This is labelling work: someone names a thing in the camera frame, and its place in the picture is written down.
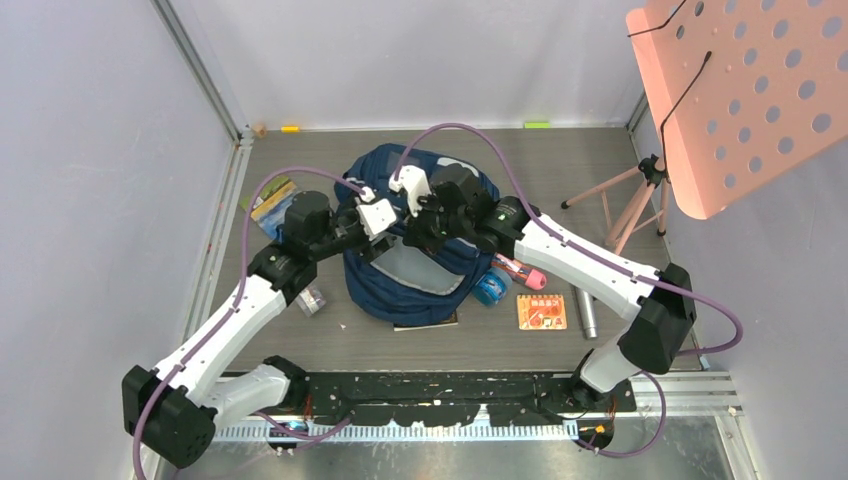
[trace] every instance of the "tripod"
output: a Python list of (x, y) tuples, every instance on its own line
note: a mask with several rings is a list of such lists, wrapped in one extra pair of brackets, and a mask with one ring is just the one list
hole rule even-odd
[[(621, 216), (619, 216), (618, 220), (616, 220), (615, 224), (613, 224), (610, 219), (607, 190), (630, 177), (638, 175), (640, 172), (645, 177), (645, 182), (639, 185), (639, 188), (636, 189), (636, 193), (633, 194), (633, 198), (630, 199), (630, 202), (626, 207), (624, 207), (624, 211), (621, 213)], [(639, 225), (636, 225), (636, 222), (639, 221), (639, 218), (642, 216), (642, 212), (645, 210), (648, 202), (651, 200), (651, 195), (658, 187), (660, 187), (660, 185), (662, 185), (660, 211), (653, 217), (645, 220)], [(660, 237), (665, 235), (665, 226), (668, 214), (668, 196), (669, 193), (671, 193), (671, 183), (668, 181), (668, 170), (665, 168), (665, 162), (663, 159), (656, 155), (651, 155), (650, 158), (642, 159), (642, 161), (639, 162), (639, 165), (631, 168), (630, 170), (617, 175), (600, 185), (594, 186), (576, 197), (569, 198), (562, 202), (561, 207), (563, 209), (573, 207), (577, 203), (596, 193), (601, 194), (601, 201), (604, 204), (604, 215), (607, 221), (607, 229), (609, 230), (604, 243), (608, 247), (613, 248), (616, 255), (619, 255), (621, 251), (624, 250), (624, 245), (627, 243), (627, 240), (630, 239), (633, 232), (643, 228), (645, 225), (648, 225), (654, 220), (659, 219), (657, 235)]]

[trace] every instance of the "pink bottle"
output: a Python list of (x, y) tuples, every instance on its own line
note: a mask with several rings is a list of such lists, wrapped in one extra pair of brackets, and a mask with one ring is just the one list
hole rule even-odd
[(504, 270), (514, 281), (523, 283), (527, 288), (533, 290), (541, 290), (548, 283), (548, 278), (544, 273), (518, 260), (504, 257), (500, 253), (492, 258), (492, 266)]

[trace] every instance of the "blue backpack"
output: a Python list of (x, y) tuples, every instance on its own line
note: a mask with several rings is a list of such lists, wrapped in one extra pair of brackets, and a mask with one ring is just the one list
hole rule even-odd
[[(389, 177), (404, 149), (403, 145), (391, 143), (380, 145), (359, 157), (344, 177), (353, 183), (373, 188), (379, 196), (388, 198), (395, 210), (400, 212), (406, 207), (406, 198), (395, 195), (389, 190)], [(480, 184), (492, 195), (492, 198), (495, 200), (500, 198), (498, 188), (483, 172), (468, 162), (425, 150), (412, 150), (406, 162), (407, 165), (415, 165), (423, 169), (427, 177), (430, 177), (437, 169), (453, 163), (462, 164), (470, 169), (480, 179)], [(337, 184), (335, 194), (339, 202), (344, 203), (350, 198), (352, 192)], [(389, 233), (402, 236), (404, 231), (405, 225), (401, 219), (389, 230)], [(353, 302), (368, 314), (399, 325), (432, 325), (446, 320), (465, 300), (471, 288), (489, 269), (492, 261), (491, 254), (481, 252), (473, 245), (459, 239), (448, 240), (444, 248), (435, 255), (402, 246), (401, 243), (401, 239), (398, 238), (390, 253), (383, 254), (371, 264), (354, 253), (346, 251), (343, 254), (345, 281)], [(419, 262), (418, 266), (408, 268), (409, 263), (406, 259), (410, 258), (415, 258), (415, 261)], [(430, 264), (429, 268), (441, 270), (441, 273), (449, 277), (452, 275), (455, 282), (448, 289), (435, 291), (416, 281), (398, 278), (389, 271), (391, 269), (384, 268), (386, 265), (381, 266), (381, 262), (390, 264), (393, 261), (406, 262), (405, 268), (398, 269), (396, 272), (422, 270), (428, 268), (427, 264)]]

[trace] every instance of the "robotic arm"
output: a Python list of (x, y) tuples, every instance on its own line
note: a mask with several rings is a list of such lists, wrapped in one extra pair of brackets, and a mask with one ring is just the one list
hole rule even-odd
[[(572, 234), (547, 215), (530, 218), (515, 197), (495, 202), (476, 176), (460, 164), (429, 180), (413, 166), (402, 169), (390, 188), (409, 205), (404, 244), (438, 251), (462, 238), (486, 252), (501, 253), (547, 270), (589, 292), (629, 322), (628, 328), (583, 358), (570, 381), (570, 396), (592, 406), (617, 384), (641, 370), (663, 374), (695, 320), (694, 303), (680, 295), (636, 282), (636, 275), (691, 289), (688, 273), (670, 264), (660, 272), (625, 260)], [(250, 263), (243, 298), (228, 321), (203, 344), (201, 339), (232, 309), (226, 302), (203, 327), (151, 370), (135, 366), (122, 382), (124, 428), (132, 434), (153, 390), (185, 353), (196, 349), (171, 379), (144, 425), (142, 441), (178, 468), (194, 463), (216, 429), (269, 406), (299, 408), (308, 395), (306, 373), (271, 357), (247, 375), (216, 384), (247, 342), (290, 305), (317, 276), (317, 263), (352, 249), (373, 260), (390, 246), (381, 235), (397, 221), (391, 203), (370, 189), (333, 214), (327, 197), (314, 191), (295, 196), (280, 227), (281, 241)], [(228, 298), (235, 300), (238, 288)]]

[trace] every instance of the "pink perforated board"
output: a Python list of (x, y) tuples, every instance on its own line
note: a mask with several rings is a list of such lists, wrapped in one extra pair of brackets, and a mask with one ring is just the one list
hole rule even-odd
[[(628, 30), (679, 4), (647, 0)], [(848, 136), (848, 0), (687, 0), (631, 40), (658, 134), (713, 52), (665, 127), (687, 215), (708, 218)]]

